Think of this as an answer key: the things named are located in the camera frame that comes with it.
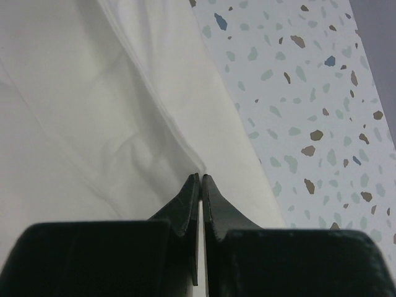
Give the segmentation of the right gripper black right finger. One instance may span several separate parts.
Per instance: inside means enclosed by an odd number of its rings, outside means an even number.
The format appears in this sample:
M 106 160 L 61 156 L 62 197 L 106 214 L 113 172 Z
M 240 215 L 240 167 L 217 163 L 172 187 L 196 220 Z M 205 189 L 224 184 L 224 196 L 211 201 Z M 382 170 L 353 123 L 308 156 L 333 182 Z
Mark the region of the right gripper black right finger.
M 264 229 L 202 179 L 208 296 L 389 296 L 390 272 L 355 230 Z

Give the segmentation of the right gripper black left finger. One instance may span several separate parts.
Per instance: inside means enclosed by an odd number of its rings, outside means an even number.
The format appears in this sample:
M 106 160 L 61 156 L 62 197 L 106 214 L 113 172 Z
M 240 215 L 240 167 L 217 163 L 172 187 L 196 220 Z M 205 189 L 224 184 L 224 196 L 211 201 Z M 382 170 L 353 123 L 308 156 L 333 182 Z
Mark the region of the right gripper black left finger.
M 7 296 L 191 296 L 200 179 L 148 220 L 37 223 L 6 260 Z

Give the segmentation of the white t shirt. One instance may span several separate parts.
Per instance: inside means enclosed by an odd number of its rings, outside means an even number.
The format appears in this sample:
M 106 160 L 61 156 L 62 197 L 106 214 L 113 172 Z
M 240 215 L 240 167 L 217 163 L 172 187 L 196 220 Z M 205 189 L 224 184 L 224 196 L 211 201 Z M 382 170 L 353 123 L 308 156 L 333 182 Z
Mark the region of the white t shirt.
M 285 221 L 188 1 L 1 2 L 1 239 L 141 220 L 192 173 Z

